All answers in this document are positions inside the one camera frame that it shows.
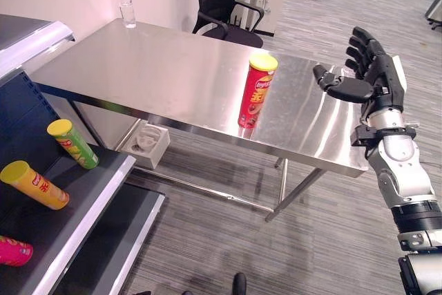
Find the gray carpet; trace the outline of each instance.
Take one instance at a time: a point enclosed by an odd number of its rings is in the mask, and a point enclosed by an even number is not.
[[[343,64],[353,26],[368,29],[401,56],[408,87],[405,116],[418,120],[421,160],[441,163],[441,31],[423,15],[432,0],[285,0],[268,50]],[[274,157],[171,131],[158,170],[206,187],[272,204],[280,170]],[[441,169],[423,167],[441,193]],[[311,168],[290,163],[289,188]],[[273,222],[264,213],[136,176],[131,182],[169,198],[142,247],[123,294],[230,294],[247,275],[250,295],[403,294],[397,230],[373,171],[358,179],[326,173]]]

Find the bottle cap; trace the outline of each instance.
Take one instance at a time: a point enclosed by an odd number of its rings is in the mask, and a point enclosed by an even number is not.
[[[72,122],[67,119],[60,119],[51,122],[46,129],[51,136],[63,136],[72,129]]]

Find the white shelf edge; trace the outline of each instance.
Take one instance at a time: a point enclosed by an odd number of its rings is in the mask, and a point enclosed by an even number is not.
[[[153,206],[152,212],[149,214],[149,217],[146,219],[146,222],[144,223],[141,232],[138,234],[138,237],[135,240],[135,243],[131,251],[129,252],[129,255],[127,256],[127,259],[124,261],[121,271],[118,273],[118,276],[115,279],[112,288],[109,291],[109,295],[118,295],[120,289],[123,287],[124,281],[126,280],[126,277],[132,267],[132,264],[137,258],[138,252],[140,251],[141,246],[143,245],[144,239],[146,238],[149,229],[151,229],[152,224],[155,221],[158,212],[160,211],[160,208],[164,202],[164,198],[165,197],[161,195],[157,199],[155,205]]]
[[[41,278],[39,284],[35,287],[32,295],[42,295],[49,294],[54,284],[58,281],[60,275],[63,273],[70,259],[77,251],[81,242],[83,241],[86,234],[90,231],[90,228],[97,220],[100,213],[103,211],[106,204],[112,198],[113,194],[116,192],[121,183],[123,183],[124,178],[133,168],[135,164],[135,158],[132,156],[127,156],[123,164],[118,168],[113,177],[109,180],[108,185],[98,196],[96,201],[90,207],[88,212],[84,215],[81,222],[78,224],[77,228],[74,230],[70,238],[66,241],[63,248],[60,250],[59,254],[53,262],[50,264],[46,273]]]
[[[73,32],[62,22],[56,21],[44,26],[32,34],[14,43],[4,50],[0,50],[0,77],[11,70],[19,68],[23,63],[37,56],[57,43],[71,38]]]

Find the yellow lid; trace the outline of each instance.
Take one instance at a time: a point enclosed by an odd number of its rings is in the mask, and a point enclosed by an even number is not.
[[[67,119],[60,119],[51,122],[46,129],[51,136],[62,136],[72,129],[72,122]]]
[[[21,180],[29,170],[29,164],[24,160],[17,160],[6,165],[0,173],[0,180],[13,184]]]
[[[256,54],[250,57],[250,66],[255,69],[262,70],[264,72],[269,72],[270,70],[275,70],[278,67],[278,60],[273,58],[271,55],[267,54]]]

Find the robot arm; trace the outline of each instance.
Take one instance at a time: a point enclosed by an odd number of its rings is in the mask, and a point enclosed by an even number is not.
[[[378,186],[399,230],[399,258],[406,294],[442,294],[442,213],[430,179],[419,163],[416,131],[405,125],[403,98],[407,90],[398,56],[385,54],[367,31],[355,27],[345,62],[355,78],[328,73],[317,65],[319,86],[332,97],[362,104],[361,125],[353,146],[365,146]]]

